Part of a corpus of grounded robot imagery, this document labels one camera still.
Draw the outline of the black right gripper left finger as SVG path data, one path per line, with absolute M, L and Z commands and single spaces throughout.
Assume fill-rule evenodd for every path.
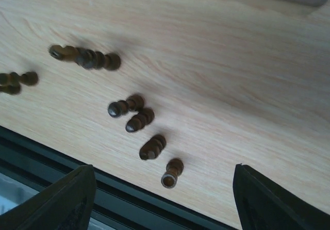
M 1 229 L 87 229 L 95 193 L 93 166 L 80 166 L 1 215 Z

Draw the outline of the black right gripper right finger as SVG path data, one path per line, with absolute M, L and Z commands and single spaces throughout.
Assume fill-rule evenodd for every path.
M 237 164 L 233 192 L 243 229 L 329 229 L 329 215 L 248 165 Z

